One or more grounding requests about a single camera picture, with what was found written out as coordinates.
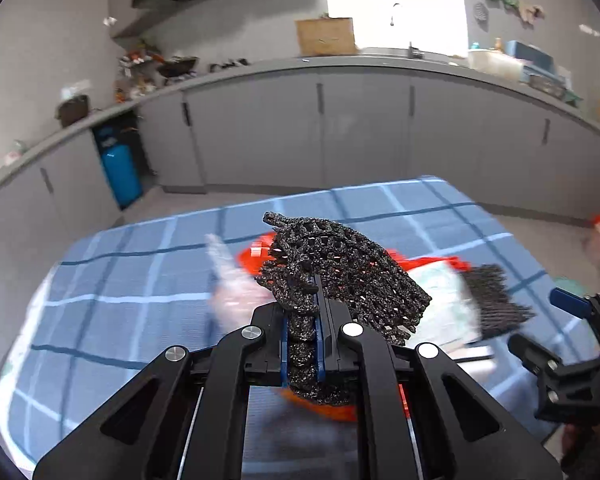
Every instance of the black cabinet handle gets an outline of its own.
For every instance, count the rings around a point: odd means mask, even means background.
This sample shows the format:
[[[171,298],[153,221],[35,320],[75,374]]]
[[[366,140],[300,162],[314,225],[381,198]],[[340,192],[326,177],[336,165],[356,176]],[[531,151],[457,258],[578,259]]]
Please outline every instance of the black cabinet handle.
[[[542,145],[546,146],[549,142],[549,129],[551,129],[551,119],[544,120],[544,132],[542,133]]]
[[[324,84],[316,83],[315,88],[318,92],[318,114],[324,115]]]
[[[186,101],[182,103],[182,115],[184,116],[184,122],[187,126],[191,125],[191,116],[189,115],[189,103]]]
[[[416,114],[416,88],[411,85],[409,86],[409,117],[413,117]]]
[[[53,194],[54,193],[53,184],[51,184],[51,179],[49,178],[48,171],[46,171],[45,168],[40,168],[40,173],[42,173],[42,179],[43,179],[44,183],[46,184],[46,189],[49,190],[49,193]]]

